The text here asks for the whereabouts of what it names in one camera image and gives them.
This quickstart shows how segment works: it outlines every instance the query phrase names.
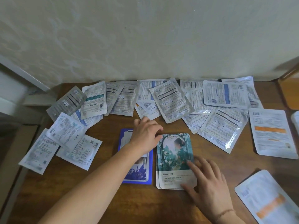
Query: teal stripe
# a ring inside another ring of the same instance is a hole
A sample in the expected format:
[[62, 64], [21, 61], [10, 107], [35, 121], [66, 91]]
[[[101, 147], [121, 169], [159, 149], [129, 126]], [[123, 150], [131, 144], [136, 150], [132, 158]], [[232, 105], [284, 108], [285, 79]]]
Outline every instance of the teal stripe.
[[85, 101], [95, 100], [95, 99], [101, 98], [103, 96], [104, 96], [104, 94], [97, 95], [97, 96], [94, 96], [94, 97], [88, 97]]

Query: hand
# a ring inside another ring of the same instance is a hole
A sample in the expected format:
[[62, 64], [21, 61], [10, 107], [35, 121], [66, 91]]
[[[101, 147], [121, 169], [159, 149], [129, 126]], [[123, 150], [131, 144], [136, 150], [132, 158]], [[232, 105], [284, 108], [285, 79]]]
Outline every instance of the hand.
[[134, 130], [130, 139], [132, 147], [136, 148], [140, 152], [140, 156], [148, 153], [154, 147], [157, 146], [162, 135], [155, 137], [157, 131], [162, 131], [163, 127], [159, 125], [155, 120], [150, 120], [147, 117], [143, 117], [142, 120], [134, 120]]
[[[194, 163], [188, 161], [187, 164], [198, 180], [198, 192], [186, 184], [182, 188], [192, 197], [199, 210], [213, 223], [223, 211], [234, 209], [231, 202], [230, 193], [223, 173], [214, 161], [207, 161], [204, 158], [194, 156]], [[228, 212], [221, 217], [235, 215]]]

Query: orange label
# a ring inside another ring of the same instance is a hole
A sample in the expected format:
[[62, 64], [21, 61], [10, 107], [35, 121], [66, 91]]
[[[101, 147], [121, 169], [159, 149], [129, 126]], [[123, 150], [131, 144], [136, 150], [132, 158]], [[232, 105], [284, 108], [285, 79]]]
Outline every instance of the orange label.
[[268, 132], [277, 132], [277, 133], [286, 133], [286, 129], [282, 128], [273, 128], [273, 127], [254, 127], [256, 131], [268, 131]]
[[256, 213], [256, 215], [263, 219], [266, 217], [271, 211], [273, 211], [276, 207], [278, 207], [280, 204], [283, 204], [286, 201], [283, 195], [279, 194], [278, 197], [276, 197], [273, 201], [271, 201], [269, 204], [267, 204], [265, 207], [263, 207], [259, 212]]

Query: bracelet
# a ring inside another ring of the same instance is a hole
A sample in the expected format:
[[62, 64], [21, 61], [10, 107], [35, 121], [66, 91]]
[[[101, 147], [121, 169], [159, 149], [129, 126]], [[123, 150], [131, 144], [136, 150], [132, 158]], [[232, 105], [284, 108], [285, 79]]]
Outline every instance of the bracelet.
[[216, 216], [216, 218], [215, 218], [215, 223], [218, 223], [219, 220], [220, 220], [220, 218], [221, 218], [223, 215], [225, 215], [226, 213], [231, 212], [231, 211], [233, 211], [234, 213], [236, 213], [236, 211], [235, 211], [234, 209], [227, 209], [227, 210], [221, 212], [219, 215]]

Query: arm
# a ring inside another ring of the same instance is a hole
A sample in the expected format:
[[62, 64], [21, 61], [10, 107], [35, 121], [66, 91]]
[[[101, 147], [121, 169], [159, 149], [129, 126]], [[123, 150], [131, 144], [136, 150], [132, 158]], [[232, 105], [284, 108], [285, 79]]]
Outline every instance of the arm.
[[60, 199], [40, 220], [47, 223], [98, 223], [132, 165], [161, 139], [163, 127], [147, 117], [134, 120], [130, 142]]
[[214, 161], [194, 156], [194, 163], [187, 162], [198, 180], [198, 192], [182, 184], [199, 210], [212, 223], [245, 224], [234, 211], [226, 179]]

